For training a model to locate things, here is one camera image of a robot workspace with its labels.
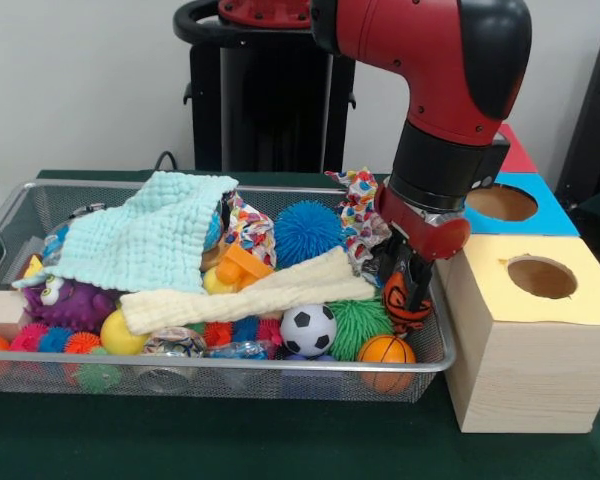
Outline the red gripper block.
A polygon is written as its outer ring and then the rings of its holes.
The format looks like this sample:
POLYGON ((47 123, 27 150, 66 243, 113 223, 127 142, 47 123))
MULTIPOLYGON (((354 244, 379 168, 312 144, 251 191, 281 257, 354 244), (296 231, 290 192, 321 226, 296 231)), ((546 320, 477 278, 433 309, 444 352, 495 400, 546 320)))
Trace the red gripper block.
POLYGON ((380 255, 379 289, 390 277, 406 273, 407 310, 420 311, 428 299, 433 260, 449 259, 466 244, 471 225, 462 212, 432 213, 401 199, 388 185, 375 195, 375 211, 401 236, 392 236, 380 255), (409 256, 409 246, 415 252, 409 256))

